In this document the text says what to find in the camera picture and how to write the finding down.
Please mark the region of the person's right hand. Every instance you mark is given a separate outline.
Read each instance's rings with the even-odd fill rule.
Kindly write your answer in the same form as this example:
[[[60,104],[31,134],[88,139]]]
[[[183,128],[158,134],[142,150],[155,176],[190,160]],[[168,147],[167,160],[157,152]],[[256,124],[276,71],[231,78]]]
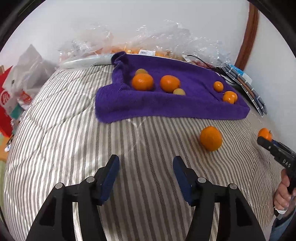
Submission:
[[[273,204],[277,210],[285,211],[282,217],[287,217],[293,213],[295,209],[295,189],[293,194],[290,194],[287,190],[290,185],[290,180],[287,176],[286,169],[281,171],[281,182],[273,197]]]

